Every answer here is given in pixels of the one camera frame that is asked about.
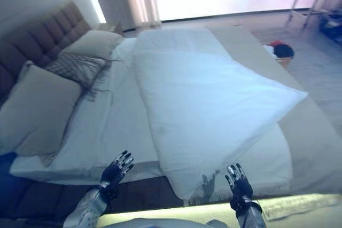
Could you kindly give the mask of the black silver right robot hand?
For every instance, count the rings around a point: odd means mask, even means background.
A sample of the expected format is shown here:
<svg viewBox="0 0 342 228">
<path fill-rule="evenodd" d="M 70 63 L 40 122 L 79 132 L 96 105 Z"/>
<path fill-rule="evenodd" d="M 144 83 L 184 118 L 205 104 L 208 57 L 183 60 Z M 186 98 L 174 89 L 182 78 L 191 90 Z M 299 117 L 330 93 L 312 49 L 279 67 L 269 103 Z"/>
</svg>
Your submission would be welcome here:
<svg viewBox="0 0 342 228">
<path fill-rule="evenodd" d="M 248 200 L 252 199 L 252 186 L 239 163 L 227 166 L 227 172 L 228 174 L 225 175 L 225 178 L 233 194 L 230 200 L 230 206 L 235 212 L 241 212 L 247 207 L 244 198 Z"/>
</svg>

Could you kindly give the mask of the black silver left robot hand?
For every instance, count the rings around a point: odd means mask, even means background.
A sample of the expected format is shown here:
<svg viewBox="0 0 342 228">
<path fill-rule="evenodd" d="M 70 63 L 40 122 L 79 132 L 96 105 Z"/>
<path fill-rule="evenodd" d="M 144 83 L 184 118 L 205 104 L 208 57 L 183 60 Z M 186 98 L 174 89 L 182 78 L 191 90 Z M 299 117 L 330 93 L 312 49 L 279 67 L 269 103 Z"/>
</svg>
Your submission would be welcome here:
<svg viewBox="0 0 342 228">
<path fill-rule="evenodd" d="M 103 171 L 100 185 L 103 188 L 116 186 L 134 166 L 134 158 L 127 150 L 120 153 Z"/>
</svg>

